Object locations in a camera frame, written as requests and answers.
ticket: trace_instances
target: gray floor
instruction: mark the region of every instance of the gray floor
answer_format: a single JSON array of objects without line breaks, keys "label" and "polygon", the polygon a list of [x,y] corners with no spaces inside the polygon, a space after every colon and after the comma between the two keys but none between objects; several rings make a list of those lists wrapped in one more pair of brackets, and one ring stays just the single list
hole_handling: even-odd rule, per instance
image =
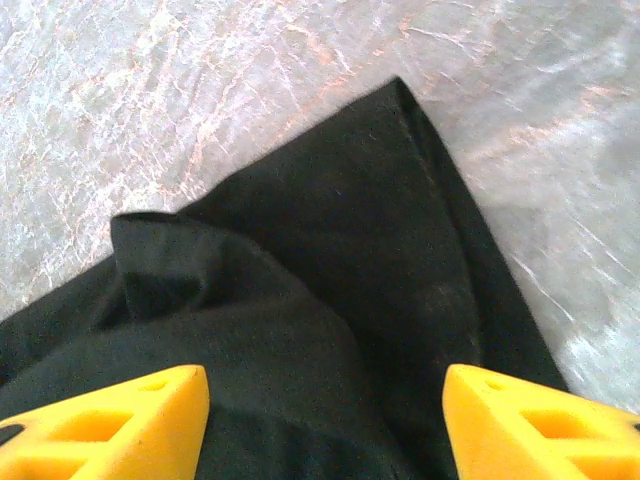
[{"label": "gray floor", "polygon": [[0,6],[0,318],[398,74],[572,387],[640,411],[638,0]]}]

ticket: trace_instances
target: black trousers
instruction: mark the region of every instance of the black trousers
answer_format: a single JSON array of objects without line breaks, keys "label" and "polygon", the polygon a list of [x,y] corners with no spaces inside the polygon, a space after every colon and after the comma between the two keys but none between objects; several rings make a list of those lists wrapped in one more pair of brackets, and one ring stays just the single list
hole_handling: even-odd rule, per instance
[{"label": "black trousers", "polygon": [[111,227],[112,257],[0,323],[0,418],[197,363],[198,479],[452,479],[448,365],[566,389],[399,79],[182,211]]}]

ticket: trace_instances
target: yellow plastic part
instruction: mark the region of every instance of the yellow plastic part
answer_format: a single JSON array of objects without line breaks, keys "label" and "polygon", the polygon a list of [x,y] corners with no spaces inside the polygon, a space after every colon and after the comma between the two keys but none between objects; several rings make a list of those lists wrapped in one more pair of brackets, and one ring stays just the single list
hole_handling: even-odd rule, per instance
[{"label": "yellow plastic part", "polygon": [[209,415],[204,368],[185,365],[0,421],[1,480],[192,480]]},{"label": "yellow plastic part", "polygon": [[640,417],[468,365],[443,406],[460,480],[640,480]]}]

